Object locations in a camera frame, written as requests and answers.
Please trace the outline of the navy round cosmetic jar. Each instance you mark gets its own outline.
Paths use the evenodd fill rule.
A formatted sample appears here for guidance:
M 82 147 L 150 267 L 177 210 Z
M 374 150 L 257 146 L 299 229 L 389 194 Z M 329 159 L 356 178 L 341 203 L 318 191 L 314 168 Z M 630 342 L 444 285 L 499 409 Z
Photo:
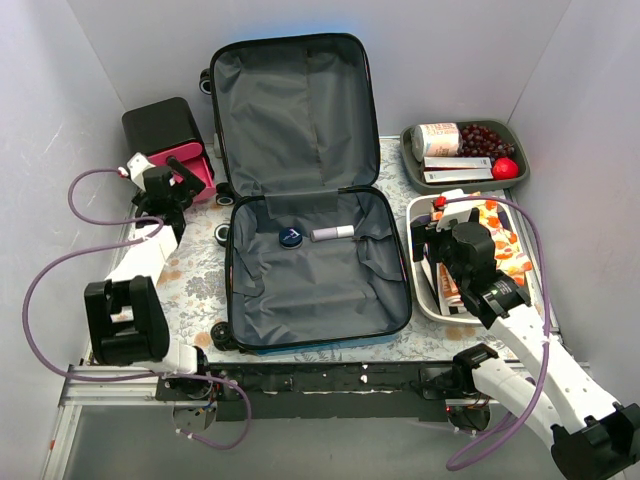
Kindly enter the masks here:
M 284 249 L 295 249 L 301 246 L 304 236 L 295 227 L 283 228 L 278 235 L 279 245 Z

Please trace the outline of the grey cosmetic tube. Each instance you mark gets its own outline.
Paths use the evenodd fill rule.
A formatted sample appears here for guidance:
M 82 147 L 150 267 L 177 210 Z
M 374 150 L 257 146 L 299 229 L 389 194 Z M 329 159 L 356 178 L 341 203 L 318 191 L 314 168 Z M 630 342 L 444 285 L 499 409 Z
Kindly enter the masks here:
M 353 225 L 342 225 L 315 229 L 311 231 L 310 238 L 313 242 L 321 242 L 335 239 L 352 238 L 355 229 Z

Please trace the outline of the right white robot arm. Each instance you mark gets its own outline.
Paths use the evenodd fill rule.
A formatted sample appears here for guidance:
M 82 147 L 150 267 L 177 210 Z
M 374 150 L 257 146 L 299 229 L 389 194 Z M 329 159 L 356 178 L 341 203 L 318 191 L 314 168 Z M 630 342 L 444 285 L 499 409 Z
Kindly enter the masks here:
M 432 215 L 407 225 L 412 259 L 441 263 L 469 313 L 513 351 L 534 381 L 527 381 L 479 344 L 458 353 L 454 389 L 464 397 L 480 393 L 498 400 L 513 416 L 488 432 L 494 443 L 474 457 L 464 450 L 447 463 L 450 471 L 491 455 L 522 427 L 549 449 L 567 479 L 608 479 L 639 461 L 639 407 L 622 405 L 595 382 L 551 336 L 527 291 L 497 266 L 490 232 L 470 212 L 444 226 Z

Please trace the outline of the blue fish-print kids suitcase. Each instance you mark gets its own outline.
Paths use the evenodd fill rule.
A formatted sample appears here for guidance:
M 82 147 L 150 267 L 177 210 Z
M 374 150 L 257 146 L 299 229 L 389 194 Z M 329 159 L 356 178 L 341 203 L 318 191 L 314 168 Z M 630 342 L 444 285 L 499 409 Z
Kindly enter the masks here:
M 380 144 L 366 51 L 346 33 L 241 41 L 210 61 L 222 161 L 236 202 L 227 319 L 249 351 L 392 335 L 412 314 L 407 262 L 375 184 Z M 353 225 L 352 238 L 312 230 Z M 300 247 L 279 232 L 299 229 Z

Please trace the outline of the black white striped garment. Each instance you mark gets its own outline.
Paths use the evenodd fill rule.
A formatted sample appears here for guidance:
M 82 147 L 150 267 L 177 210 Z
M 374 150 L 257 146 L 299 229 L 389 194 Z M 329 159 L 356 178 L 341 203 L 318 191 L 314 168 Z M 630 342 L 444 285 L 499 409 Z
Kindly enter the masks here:
M 454 318 L 457 317 L 465 317 L 465 318 L 471 318 L 470 313 L 468 312 L 467 308 L 464 306 L 463 308 L 450 308 L 448 309 L 447 307 L 442 308 L 440 306 L 440 302 L 439 302 L 439 295 L 438 295 L 438 288 L 437 288 L 437 274 L 436 274 L 436 269 L 437 269 L 437 264 L 433 265 L 429 259 L 427 254 L 424 254 L 424 259 L 420 262 L 420 265 L 422 267 L 422 270 L 427 278 L 427 280 L 429 281 L 430 284 L 430 288 L 431 291 L 433 292 L 434 295 L 434 299 L 436 302 L 436 306 L 438 307 L 438 310 L 440 312 L 440 314 L 442 316 L 453 316 Z

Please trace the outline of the white plastic basin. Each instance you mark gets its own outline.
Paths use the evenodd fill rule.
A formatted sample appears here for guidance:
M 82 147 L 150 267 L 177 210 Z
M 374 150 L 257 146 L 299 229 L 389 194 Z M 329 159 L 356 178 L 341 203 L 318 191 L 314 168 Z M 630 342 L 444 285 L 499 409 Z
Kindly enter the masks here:
M 438 197 L 438 194 L 419 196 L 409 202 L 406 207 L 406 234 L 407 234 L 407 246 L 411 247 L 411 233 L 410 223 L 412 220 L 417 219 L 420 216 L 430 213 L 432 201 Z M 536 254 L 533 252 L 530 246 L 528 234 L 526 233 L 524 223 L 519 219 L 519 213 L 513 210 L 509 206 L 499 205 L 503 210 L 504 218 L 507 218 L 507 227 L 514 231 L 520 238 L 522 250 L 533 261 L 533 271 L 526 273 L 526 288 L 530 294 L 532 303 L 538 309 L 539 313 L 542 313 L 542 294 L 540 291 L 538 275 L 537 275 L 537 259 Z M 447 325 L 463 326 L 469 325 L 473 327 L 481 327 L 481 322 L 471 315 L 471 318 L 453 316 L 442 316 L 436 306 L 433 292 L 431 291 L 429 281 L 427 280 L 420 263 L 412 261 L 412 254 L 409 254 L 409 267 L 412 276 L 412 285 L 414 289 L 414 295 L 419 310 L 429 319 L 435 322 L 440 322 Z

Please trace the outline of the black pink mini drawer chest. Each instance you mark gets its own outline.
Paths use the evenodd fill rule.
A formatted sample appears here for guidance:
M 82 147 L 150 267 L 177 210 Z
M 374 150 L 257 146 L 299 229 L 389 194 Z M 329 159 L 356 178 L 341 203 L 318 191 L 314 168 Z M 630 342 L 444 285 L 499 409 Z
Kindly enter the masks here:
M 186 99 L 172 97 L 126 111 L 121 122 L 132 154 L 144 154 L 156 166 L 175 157 L 205 184 L 195 202 L 215 196 L 214 170 Z

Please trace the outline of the orange bunny towel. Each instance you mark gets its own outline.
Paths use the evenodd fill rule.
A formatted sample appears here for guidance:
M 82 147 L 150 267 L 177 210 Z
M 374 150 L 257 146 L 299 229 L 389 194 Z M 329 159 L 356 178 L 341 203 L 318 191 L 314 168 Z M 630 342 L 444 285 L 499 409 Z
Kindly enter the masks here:
M 464 304 L 461 299 L 458 287 L 456 286 L 453 278 L 449 274 L 449 271 L 444 264 L 438 263 L 437 269 L 437 288 L 439 295 L 439 302 L 442 308 L 463 308 Z

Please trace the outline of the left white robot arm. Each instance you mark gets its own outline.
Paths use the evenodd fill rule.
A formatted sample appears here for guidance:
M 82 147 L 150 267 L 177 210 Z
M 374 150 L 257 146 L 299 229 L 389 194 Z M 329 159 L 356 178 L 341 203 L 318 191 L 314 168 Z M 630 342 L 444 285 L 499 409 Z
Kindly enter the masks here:
M 117 267 L 84 291 L 92 350 L 101 365 L 145 367 L 180 374 L 178 387 L 193 400 L 213 386 L 204 352 L 171 338 L 156 285 L 186 229 L 184 211 L 205 188 L 176 158 L 156 166 L 136 153 L 119 170 L 139 192 L 133 199 L 146 216 L 134 224 L 130 247 Z

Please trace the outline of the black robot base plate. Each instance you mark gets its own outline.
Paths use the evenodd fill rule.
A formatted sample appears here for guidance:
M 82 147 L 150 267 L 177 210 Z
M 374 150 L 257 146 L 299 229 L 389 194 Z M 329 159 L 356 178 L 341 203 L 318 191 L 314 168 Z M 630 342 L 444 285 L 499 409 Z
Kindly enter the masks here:
M 157 399 L 197 402 L 226 422 L 407 418 L 467 432 L 491 422 L 490 399 L 465 385 L 451 361 L 214 363 L 204 371 L 224 382 L 161 380 Z

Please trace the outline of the dark red grape bunch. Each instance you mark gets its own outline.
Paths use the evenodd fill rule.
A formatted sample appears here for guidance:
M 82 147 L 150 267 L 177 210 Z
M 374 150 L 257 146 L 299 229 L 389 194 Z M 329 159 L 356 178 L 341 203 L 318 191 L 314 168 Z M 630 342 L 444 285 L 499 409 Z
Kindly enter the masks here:
M 458 155 L 462 157 L 489 157 L 495 161 L 501 157 L 513 159 L 516 147 L 508 143 L 489 127 L 479 124 L 458 124 L 460 145 Z

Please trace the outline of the lower white toothpaste box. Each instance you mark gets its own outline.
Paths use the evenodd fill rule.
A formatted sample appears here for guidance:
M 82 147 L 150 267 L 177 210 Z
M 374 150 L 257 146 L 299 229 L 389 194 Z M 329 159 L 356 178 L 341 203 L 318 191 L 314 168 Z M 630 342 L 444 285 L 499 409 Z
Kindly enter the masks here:
M 464 183 L 493 180 L 490 169 L 450 169 L 423 172 L 426 184 Z

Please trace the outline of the dark green plastic tray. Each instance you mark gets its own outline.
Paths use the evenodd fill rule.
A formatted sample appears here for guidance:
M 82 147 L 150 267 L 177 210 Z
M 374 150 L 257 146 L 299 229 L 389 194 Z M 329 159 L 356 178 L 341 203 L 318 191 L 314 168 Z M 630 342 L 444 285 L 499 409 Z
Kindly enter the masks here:
M 505 152 L 502 155 L 498 153 L 490 154 L 490 157 L 494 160 L 501 157 L 508 157 L 518 166 L 517 175 L 514 178 L 508 179 L 456 181 L 438 184 L 426 183 L 419 162 L 412 152 L 411 131 L 413 128 L 407 127 L 400 134 L 400 152 L 410 184 L 417 192 L 428 195 L 456 188 L 461 188 L 465 193 L 508 189 L 529 176 L 530 168 L 524 149 L 515 133 L 505 123 L 498 120 L 468 120 L 458 122 L 457 125 L 462 130 L 467 129 L 472 131 L 473 126 L 476 126 L 480 130 L 486 128 L 493 133 L 497 139 L 502 141 Z

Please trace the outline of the white floral cloth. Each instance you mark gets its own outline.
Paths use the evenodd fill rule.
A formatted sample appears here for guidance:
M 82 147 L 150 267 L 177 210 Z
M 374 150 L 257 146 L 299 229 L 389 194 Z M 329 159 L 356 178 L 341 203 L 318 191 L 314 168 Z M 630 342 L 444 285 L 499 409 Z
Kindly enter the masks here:
M 490 232 L 495 244 L 495 260 L 497 268 L 508 275 L 519 286 L 526 286 L 526 273 L 533 269 L 531 260 L 522 251 L 517 234 L 499 217 L 503 210 L 494 200 L 471 202 L 479 211 L 479 223 Z

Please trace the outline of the upper white toothpaste box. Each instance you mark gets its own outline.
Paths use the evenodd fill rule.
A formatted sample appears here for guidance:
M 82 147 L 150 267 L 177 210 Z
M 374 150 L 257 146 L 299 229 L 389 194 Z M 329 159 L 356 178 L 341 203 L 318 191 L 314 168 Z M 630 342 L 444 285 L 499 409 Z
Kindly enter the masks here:
M 471 170 L 490 169 L 489 157 L 429 157 L 422 160 L 424 170 Z

